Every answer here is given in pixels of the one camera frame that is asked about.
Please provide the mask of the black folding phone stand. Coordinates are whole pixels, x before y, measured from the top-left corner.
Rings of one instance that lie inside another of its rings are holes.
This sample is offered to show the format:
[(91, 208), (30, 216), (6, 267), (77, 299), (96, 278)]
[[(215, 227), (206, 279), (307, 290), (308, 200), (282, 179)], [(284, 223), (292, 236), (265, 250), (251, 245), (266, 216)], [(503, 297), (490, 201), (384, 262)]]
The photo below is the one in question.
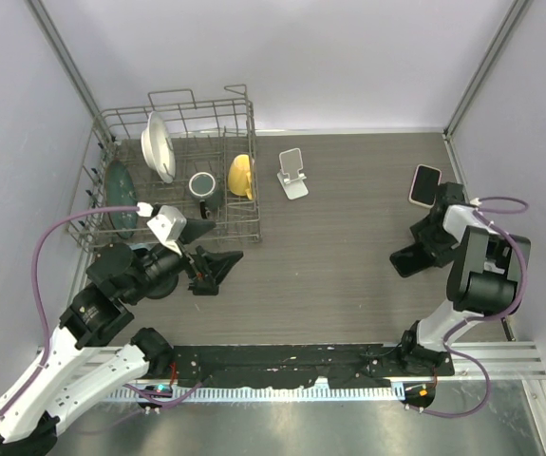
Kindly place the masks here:
[(193, 295), (215, 296), (219, 293), (217, 270), (192, 268), (188, 273), (188, 290)]

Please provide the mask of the black phone pink case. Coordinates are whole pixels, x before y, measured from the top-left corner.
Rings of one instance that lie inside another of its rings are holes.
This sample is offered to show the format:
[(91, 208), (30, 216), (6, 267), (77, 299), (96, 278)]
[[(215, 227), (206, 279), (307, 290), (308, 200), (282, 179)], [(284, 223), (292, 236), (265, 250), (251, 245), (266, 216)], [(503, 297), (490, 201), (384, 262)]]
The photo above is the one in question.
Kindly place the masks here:
[(431, 208), (436, 199), (442, 171), (436, 167), (418, 164), (408, 193), (408, 201), (414, 205)]

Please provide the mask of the white folding phone stand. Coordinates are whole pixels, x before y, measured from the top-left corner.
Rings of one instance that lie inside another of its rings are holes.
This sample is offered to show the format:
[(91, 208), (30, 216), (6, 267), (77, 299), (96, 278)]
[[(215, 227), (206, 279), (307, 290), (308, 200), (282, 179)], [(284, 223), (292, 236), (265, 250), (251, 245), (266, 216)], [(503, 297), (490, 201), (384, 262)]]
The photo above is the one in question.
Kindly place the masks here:
[(280, 170), (277, 178), (289, 200), (304, 198), (309, 190), (305, 184), (304, 164), (299, 148), (280, 152), (278, 155)]

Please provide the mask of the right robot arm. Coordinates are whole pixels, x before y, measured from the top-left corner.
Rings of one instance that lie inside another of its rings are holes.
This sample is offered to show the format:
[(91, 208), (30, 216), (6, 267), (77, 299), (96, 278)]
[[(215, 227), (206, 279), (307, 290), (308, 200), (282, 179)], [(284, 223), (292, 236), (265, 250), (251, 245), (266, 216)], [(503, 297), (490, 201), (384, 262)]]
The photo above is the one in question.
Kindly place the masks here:
[(453, 342), (520, 305), (531, 242), (499, 228), (485, 218), (487, 212), (480, 200), (466, 199), (462, 185), (442, 183), (428, 215), (410, 228), (413, 244), (390, 255), (403, 278), (450, 269), (444, 302), (402, 336), (395, 358), (405, 373), (441, 367)]

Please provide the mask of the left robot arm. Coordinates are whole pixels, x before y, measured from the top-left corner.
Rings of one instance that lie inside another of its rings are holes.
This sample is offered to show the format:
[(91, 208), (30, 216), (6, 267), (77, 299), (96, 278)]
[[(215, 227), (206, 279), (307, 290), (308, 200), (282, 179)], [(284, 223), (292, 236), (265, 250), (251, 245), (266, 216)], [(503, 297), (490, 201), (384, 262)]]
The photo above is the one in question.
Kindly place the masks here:
[(142, 328), (112, 357), (79, 380), (75, 371), (99, 354), (134, 318), (130, 307), (175, 291), (179, 274), (194, 295), (217, 295), (243, 258), (240, 251), (212, 253), (186, 244), (207, 229), (188, 219), (181, 235), (160, 216), (167, 235), (150, 248), (111, 243), (87, 268), (88, 284), (59, 318), (43, 351), (0, 396), (0, 455), (46, 455), (59, 436), (109, 392), (148, 376), (162, 378), (175, 361), (173, 346), (155, 329)]

